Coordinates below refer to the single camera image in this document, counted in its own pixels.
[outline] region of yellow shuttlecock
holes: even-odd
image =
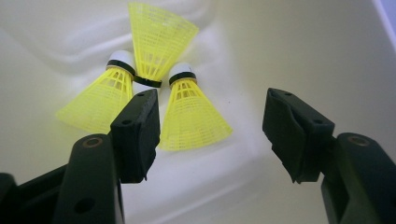
[[[188,63],[176,64],[169,76],[172,91],[159,148],[185,150],[208,146],[232,133],[233,129],[197,86]]]
[[[111,122],[132,99],[134,74],[134,55],[127,50],[115,51],[106,71],[56,117],[89,133],[108,133]]]
[[[137,75],[134,94],[160,90],[161,79],[198,34],[198,27],[182,17],[142,3],[130,3]]]

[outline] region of shuttlecock cork base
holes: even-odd
[[[132,99],[134,55],[127,50],[111,54],[106,71],[56,117],[89,133],[108,133],[110,124]]]
[[[159,148],[186,150],[214,144],[233,129],[197,86],[188,63],[178,63],[170,71],[171,96],[163,121]]]
[[[134,94],[160,90],[161,80],[198,34],[198,27],[170,11],[143,3],[130,3],[137,76]]]

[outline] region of screw hole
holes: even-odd
[[[95,200],[92,198],[85,198],[81,199],[78,203],[75,205],[75,212],[82,214],[89,212],[93,209],[95,206]]]
[[[314,119],[314,122],[316,124],[322,124],[323,123],[323,121],[321,119]]]
[[[360,147],[367,147],[370,145],[369,141],[359,136],[349,136],[347,140]]]
[[[129,123],[131,123],[131,122],[132,122],[131,120],[126,119],[126,120],[124,120],[124,121],[122,122],[122,124],[129,124]]]
[[[92,138],[89,138],[89,139],[85,140],[82,143],[82,145],[84,147],[97,147],[97,146],[102,145],[102,143],[103,143],[103,139],[102,138],[100,138],[100,137],[92,137]]]

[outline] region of white surface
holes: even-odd
[[[146,86],[140,83],[137,83],[135,81],[132,82],[132,92],[134,93],[134,95],[139,94],[142,91],[148,91],[148,90],[157,90],[157,93],[160,94],[161,93],[161,88],[154,88],[154,87],[150,87],[150,86]]]
[[[136,65],[134,63],[134,55],[128,50],[117,50],[110,55],[110,60],[117,60],[123,63],[127,63],[134,70],[136,70]]]
[[[396,161],[396,62],[369,0],[150,0],[201,32],[180,61],[233,127],[211,147],[158,150],[123,186],[127,223],[327,223],[318,183],[291,184],[262,132],[266,90],[290,91]],[[0,0],[0,171],[23,183],[65,163],[82,131],[54,113],[132,50],[126,1]],[[161,119],[170,93],[160,94]]]

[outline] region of clamp jaw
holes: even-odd
[[[341,133],[290,92],[269,89],[262,130],[291,180],[321,185],[330,223],[396,223],[396,166],[373,139]]]
[[[0,174],[0,223],[125,223],[121,183],[140,183],[160,142],[156,90],[137,94],[109,134],[78,140],[69,163],[17,186]]]

